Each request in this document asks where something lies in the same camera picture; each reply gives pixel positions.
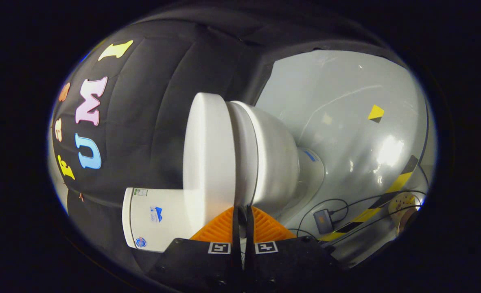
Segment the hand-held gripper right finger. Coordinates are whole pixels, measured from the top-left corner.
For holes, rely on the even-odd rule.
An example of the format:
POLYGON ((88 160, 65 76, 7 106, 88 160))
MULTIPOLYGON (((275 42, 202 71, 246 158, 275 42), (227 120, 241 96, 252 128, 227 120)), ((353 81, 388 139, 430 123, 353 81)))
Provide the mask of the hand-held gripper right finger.
POLYGON ((246 213, 247 292, 326 292, 339 278, 337 260, 314 237, 296 237, 259 208, 246 213))

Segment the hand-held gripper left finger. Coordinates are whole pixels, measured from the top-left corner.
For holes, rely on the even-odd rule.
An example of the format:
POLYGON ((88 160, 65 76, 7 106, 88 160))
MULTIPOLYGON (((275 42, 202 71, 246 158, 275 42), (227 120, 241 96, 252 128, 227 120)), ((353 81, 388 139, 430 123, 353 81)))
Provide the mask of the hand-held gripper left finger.
POLYGON ((239 207, 230 207, 192 237, 173 239, 149 277, 179 292, 241 292, 238 217, 239 207))

